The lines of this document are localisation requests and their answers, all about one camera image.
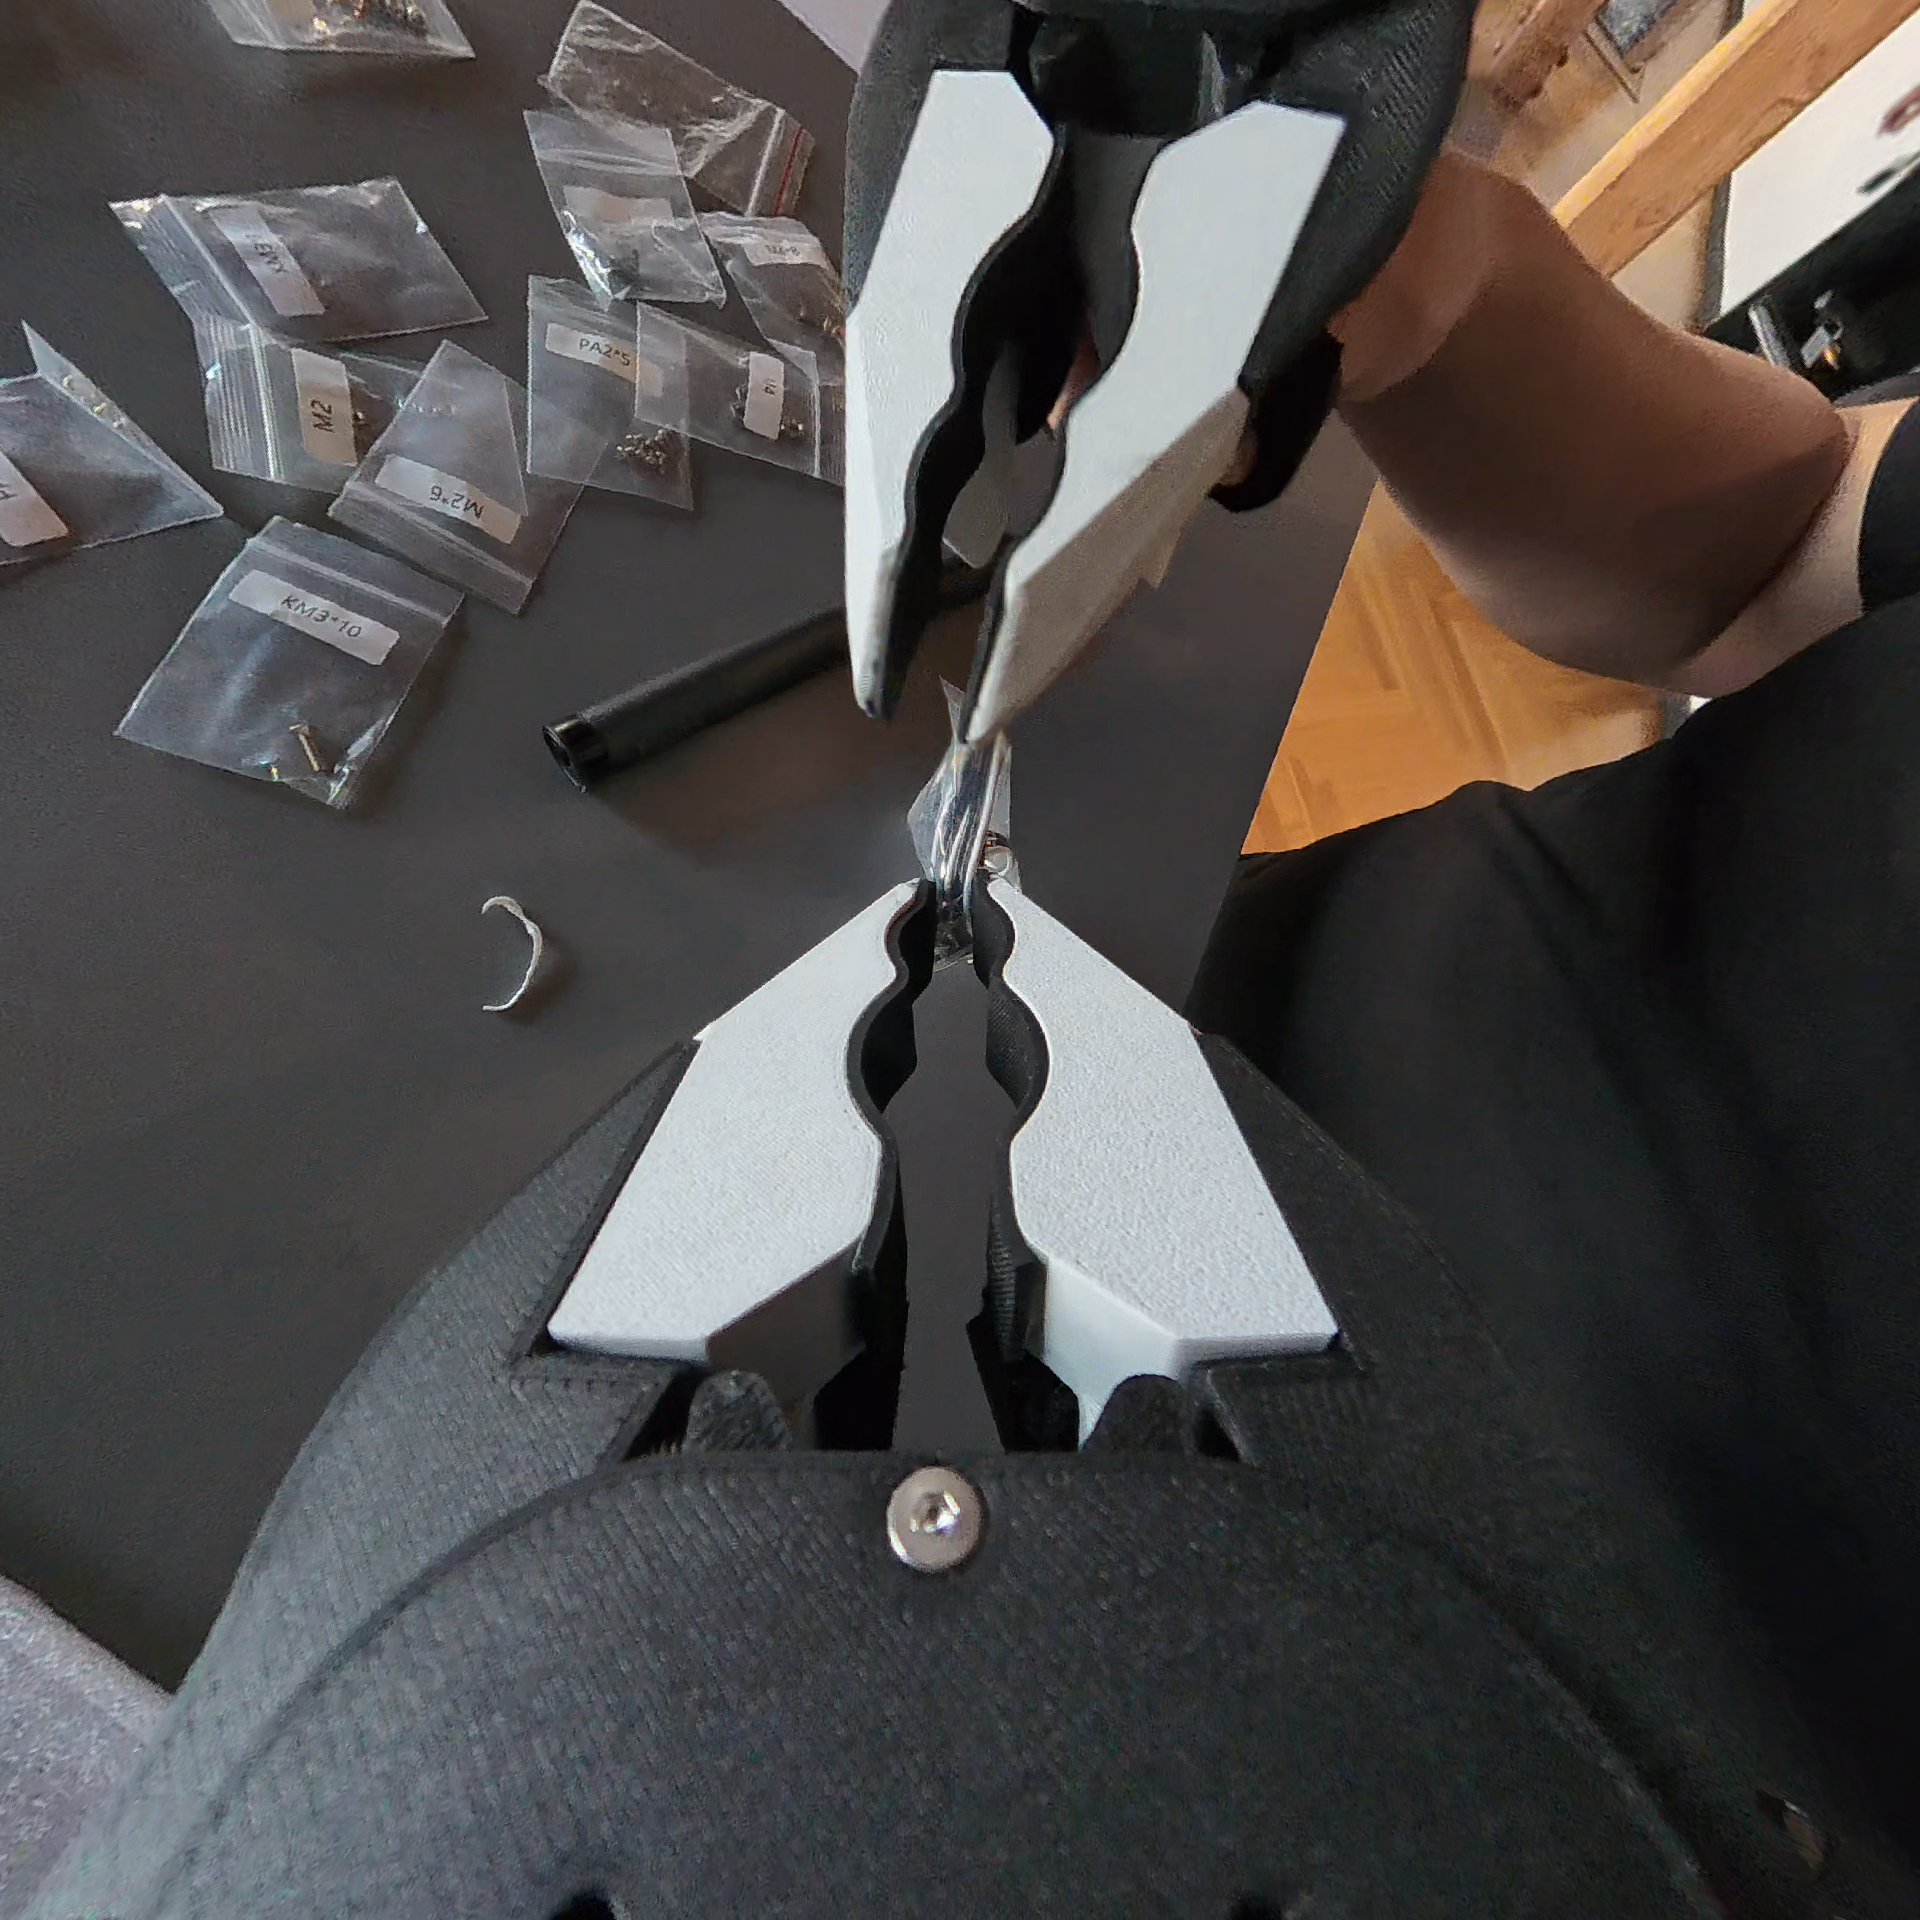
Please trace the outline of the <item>person's right forearm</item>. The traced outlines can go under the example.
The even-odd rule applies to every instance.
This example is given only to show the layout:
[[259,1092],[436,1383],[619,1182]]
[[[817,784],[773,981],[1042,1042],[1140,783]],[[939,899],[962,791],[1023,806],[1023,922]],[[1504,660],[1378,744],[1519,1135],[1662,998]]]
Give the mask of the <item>person's right forearm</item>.
[[1521,184],[1445,153],[1331,320],[1336,411],[1500,634],[1716,701],[1859,619],[1859,520],[1898,407],[1628,301]]

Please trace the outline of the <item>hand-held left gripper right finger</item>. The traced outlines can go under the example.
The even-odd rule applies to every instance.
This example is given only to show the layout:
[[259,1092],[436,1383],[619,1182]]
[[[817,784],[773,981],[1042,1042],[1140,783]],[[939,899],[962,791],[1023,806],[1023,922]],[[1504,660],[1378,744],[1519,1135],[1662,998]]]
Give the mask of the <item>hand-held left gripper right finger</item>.
[[972,963],[1013,1107],[967,1329],[1001,1444],[1080,1449],[1129,1380],[1331,1350],[1196,1029],[1013,885],[973,889]]

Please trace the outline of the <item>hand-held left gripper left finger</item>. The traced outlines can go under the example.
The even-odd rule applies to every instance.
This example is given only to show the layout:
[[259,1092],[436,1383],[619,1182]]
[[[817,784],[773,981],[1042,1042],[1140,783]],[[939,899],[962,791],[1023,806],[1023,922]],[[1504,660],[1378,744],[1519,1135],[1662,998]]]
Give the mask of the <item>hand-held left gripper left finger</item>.
[[877,1335],[896,1195],[861,1049],[909,1013],[931,892],[882,892],[693,1036],[546,1323],[589,1357],[755,1374],[802,1405]]

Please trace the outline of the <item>black screwdriver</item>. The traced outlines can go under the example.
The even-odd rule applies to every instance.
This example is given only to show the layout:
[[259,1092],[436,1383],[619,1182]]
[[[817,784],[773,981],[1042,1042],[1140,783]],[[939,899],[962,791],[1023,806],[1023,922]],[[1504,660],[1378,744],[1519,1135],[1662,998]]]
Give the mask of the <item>black screwdriver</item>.
[[581,793],[848,664],[848,619],[826,608],[555,718],[539,738]]

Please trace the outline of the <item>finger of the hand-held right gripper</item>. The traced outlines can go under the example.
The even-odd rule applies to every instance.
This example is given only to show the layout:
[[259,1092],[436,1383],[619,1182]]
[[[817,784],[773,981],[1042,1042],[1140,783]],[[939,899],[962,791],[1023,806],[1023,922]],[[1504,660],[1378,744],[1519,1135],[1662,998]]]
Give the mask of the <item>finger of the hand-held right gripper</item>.
[[899,702],[947,541],[987,569],[1007,533],[1013,271],[1058,158],[1010,70],[929,77],[843,333],[843,611],[868,717]]
[[1006,729],[1159,579],[1225,478],[1252,411],[1239,373],[1343,133],[1333,112],[1241,107],[1146,169],[1129,325],[1068,408],[1058,485],[1006,561],[965,744]]

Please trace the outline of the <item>person's dark clothing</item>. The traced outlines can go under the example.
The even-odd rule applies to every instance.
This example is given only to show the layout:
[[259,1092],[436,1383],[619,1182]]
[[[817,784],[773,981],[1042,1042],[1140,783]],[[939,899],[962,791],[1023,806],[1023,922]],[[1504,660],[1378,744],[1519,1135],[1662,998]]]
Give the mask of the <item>person's dark clothing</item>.
[[1702,1647],[1807,1917],[1916,1917],[1916,402],[1859,612],[1666,742],[1244,859],[1187,1013],[1432,1236]]

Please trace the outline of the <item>pile of clear screw bags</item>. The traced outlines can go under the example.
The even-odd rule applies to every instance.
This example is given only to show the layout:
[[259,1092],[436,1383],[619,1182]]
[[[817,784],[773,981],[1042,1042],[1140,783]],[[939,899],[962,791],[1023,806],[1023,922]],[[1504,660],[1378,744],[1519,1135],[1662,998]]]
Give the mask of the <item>pile of clear screw bags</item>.
[[837,482],[843,295],[809,136],[604,4],[524,114],[575,279],[526,380],[393,176],[109,204],[193,333],[210,465],[326,497],[223,566],[116,736],[341,808],[465,598],[521,612],[583,492],[693,504],[693,446]]

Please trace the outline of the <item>clear bag of cables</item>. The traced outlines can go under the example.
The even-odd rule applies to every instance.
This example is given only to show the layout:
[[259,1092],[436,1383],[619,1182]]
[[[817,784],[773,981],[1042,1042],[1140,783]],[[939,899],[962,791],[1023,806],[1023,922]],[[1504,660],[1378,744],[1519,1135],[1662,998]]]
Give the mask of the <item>clear bag of cables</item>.
[[934,889],[931,967],[944,973],[972,956],[978,887],[1001,883],[1018,890],[1022,876],[1012,846],[1013,744],[1006,732],[965,744],[960,729],[963,693],[947,680],[939,691],[951,740],[907,811],[907,832]]

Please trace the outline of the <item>dark grey desk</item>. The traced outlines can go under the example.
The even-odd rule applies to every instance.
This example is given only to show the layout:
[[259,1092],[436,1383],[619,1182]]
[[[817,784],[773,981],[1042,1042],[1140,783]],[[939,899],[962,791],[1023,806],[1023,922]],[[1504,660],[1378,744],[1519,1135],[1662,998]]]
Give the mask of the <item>dark grey desk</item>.
[[[286,513],[205,463],[188,322],[114,222],[153,192],[395,179],[524,373],[569,260],[521,110],[567,4],[453,4],[472,60],[235,46],[205,4],[3,4],[3,368],[32,325],[222,516],[3,580],[3,1572],[174,1687],[301,1439],[414,1280],[660,1049],[909,871],[942,751],[839,677],[610,793],[539,731],[839,598],[839,506],[707,458],[692,515],[589,492],[524,615],[470,602],[343,812],[114,731]],[[480,1011],[521,901],[539,1020]]]

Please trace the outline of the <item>curved white plastic scrap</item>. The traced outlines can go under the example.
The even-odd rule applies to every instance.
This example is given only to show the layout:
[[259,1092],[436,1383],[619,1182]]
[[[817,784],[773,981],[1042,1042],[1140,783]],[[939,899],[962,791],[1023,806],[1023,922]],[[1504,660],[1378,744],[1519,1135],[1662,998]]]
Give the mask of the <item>curved white plastic scrap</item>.
[[512,894],[487,896],[478,914],[499,946],[480,1011],[492,1020],[539,1020],[559,981],[561,949],[550,941],[542,919]]

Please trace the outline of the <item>white foam sheet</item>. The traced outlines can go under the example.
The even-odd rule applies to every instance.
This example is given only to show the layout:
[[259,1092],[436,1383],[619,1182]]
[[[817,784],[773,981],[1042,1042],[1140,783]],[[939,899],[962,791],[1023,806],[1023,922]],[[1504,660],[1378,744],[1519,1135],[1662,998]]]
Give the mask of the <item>white foam sheet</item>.
[[2,1582],[2,1914],[23,1917],[174,1699]]

